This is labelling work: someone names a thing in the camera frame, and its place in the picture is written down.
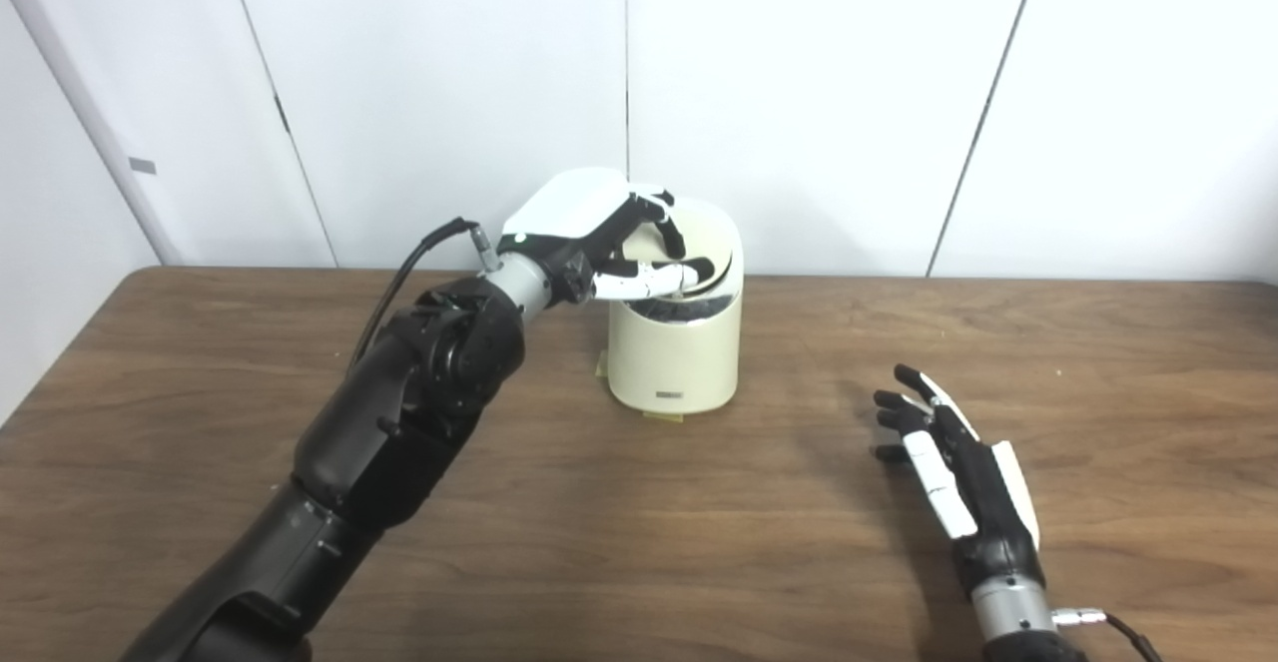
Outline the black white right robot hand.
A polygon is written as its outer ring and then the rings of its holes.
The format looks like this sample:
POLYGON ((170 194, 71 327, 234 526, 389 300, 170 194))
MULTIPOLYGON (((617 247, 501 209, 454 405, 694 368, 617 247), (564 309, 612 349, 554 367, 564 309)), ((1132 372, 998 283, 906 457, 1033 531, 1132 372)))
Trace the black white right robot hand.
POLYGON ((950 541, 964 594, 990 579, 1022 576, 1048 585, 1039 556, 1039 521, 1008 440, 982 440, 958 403, 930 374, 896 363, 905 392, 873 394, 877 423, 896 435, 873 458, 907 469, 950 541))

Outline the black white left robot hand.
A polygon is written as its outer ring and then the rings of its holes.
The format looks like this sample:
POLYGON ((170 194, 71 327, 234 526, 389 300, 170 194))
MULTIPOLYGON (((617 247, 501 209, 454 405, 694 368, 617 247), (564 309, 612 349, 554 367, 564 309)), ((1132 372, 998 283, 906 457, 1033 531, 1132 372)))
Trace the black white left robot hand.
POLYGON ((487 279, 523 307, 652 300, 716 285, 727 262, 694 258, 675 222, 675 197, 612 167, 575 167, 507 219, 487 279))

